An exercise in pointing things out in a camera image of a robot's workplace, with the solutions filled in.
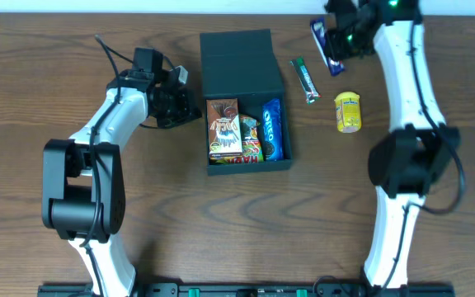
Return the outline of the Haribo gummy candy bag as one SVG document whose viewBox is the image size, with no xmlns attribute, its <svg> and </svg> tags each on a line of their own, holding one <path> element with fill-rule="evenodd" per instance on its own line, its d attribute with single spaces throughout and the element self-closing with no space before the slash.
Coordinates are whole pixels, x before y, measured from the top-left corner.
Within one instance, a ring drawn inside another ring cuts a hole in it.
<svg viewBox="0 0 475 297">
<path fill-rule="evenodd" d="M 249 115 L 240 115 L 239 124 L 242 136 L 242 156 L 224 157 L 219 160 L 213 160 L 213 163 L 262 163 L 264 161 L 261 142 L 258 139 L 257 132 L 260 122 Z"/>
</svg>

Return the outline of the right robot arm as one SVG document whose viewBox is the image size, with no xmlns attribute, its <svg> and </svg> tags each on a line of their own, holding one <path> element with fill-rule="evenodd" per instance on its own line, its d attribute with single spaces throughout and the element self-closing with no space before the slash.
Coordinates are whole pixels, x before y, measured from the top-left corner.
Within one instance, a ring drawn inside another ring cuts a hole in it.
<svg viewBox="0 0 475 297">
<path fill-rule="evenodd" d="M 388 92 L 389 130 L 369 152 L 377 214 L 362 267 L 368 296 L 451 294 L 407 279 L 407 259 L 420 212 L 448 215 L 463 199 L 466 178 L 457 155 L 458 128 L 447 125 L 430 80 L 418 1 L 330 1 L 335 18 L 325 54 L 334 61 L 376 54 Z"/>
</svg>

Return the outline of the purple Dairy Milk bar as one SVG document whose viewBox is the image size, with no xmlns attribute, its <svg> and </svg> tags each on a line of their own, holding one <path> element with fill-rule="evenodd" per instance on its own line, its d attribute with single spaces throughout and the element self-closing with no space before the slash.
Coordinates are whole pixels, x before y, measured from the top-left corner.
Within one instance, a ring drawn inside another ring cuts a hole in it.
<svg viewBox="0 0 475 297">
<path fill-rule="evenodd" d="M 310 30 L 330 74 L 335 77 L 343 72 L 345 70 L 344 64 L 341 60 L 336 59 L 332 52 L 332 43 L 327 34 L 327 23 L 325 17 L 320 16 L 311 20 Z"/>
</svg>

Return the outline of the green chocolate bar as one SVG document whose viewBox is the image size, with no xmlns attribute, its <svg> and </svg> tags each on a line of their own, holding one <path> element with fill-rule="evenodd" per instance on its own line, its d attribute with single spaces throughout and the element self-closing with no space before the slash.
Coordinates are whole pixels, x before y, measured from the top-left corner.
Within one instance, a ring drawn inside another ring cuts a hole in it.
<svg viewBox="0 0 475 297">
<path fill-rule="evenodd" d="M 296 59 L 292 59 L 290 64 L 294 67 L 294 70 L 299 77 L 299 81 L 306 95 L 307 104 L 310 105 L 314 103 L 321 97 L 321 95 L 313 83 L 303 58 L 298 57 Z"/>
</svg>

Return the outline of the brown Pocky box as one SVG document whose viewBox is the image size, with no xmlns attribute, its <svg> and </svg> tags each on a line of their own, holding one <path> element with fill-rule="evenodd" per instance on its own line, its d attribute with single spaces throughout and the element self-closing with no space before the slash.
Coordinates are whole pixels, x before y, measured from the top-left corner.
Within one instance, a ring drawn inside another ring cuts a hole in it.
<svg viewBox="0 0 475 297">
<path fill-rule="evenodd" d="M 209 158 L 220 160 L 242 156 L 238 100 L 208 100 L 207 121 Z"/>
</svg>

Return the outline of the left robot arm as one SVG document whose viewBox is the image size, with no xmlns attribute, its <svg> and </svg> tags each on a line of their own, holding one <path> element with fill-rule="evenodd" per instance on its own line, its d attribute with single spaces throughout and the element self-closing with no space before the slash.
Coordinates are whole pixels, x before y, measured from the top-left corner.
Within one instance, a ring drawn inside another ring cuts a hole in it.
<svg viewBox="0 0 475 297">
<path fill-rule="evenodd" d="M 131 67 L 116 70 L 96 114 L 68 139 L 43 150 L 41 217 L 69 242 L 92 277 L 87 285 L 42 285 L 40 296 L 131 296 L 136 270 L 119 235 L 125 216 L 121 153 L 132 133 L 152 117 L 159 129 L 200 118 L 182 66 L 137 48 Z"/>
</svg>

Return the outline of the blue Oreo cookie pack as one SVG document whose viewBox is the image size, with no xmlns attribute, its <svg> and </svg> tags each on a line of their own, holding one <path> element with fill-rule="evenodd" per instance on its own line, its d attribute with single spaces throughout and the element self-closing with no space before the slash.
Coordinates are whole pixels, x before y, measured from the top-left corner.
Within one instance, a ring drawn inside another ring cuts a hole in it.
<svg viewBox="0 0 475 297">
<path fill-rule="evenodd" d="M 266 161 L 284 159 L 283 136 L 281 124 L 280 100 L 274 98 L 262 107 L 263 132 L 265 146 L 263 153 Z"/>
</svg>

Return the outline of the dark green gift box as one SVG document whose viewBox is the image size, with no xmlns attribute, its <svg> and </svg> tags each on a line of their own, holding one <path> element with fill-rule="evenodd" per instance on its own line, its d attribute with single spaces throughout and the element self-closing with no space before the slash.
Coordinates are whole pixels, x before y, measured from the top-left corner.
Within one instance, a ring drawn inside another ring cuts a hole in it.
<svg viewBox="0 0 475 297">
<path fill-rule="evenodd" d="M 210 176 L 290 169 L 293 160 L 285 86 L 276 60 L 269 29 L 200 34 L 202 97 L 205 108 L 216 99 L 236 99 L 238 111 L 257 120 L 262 107 L 280 101 L 284 158 L 262 163 L 219 164 L 208 162 Z"/>
</svg>

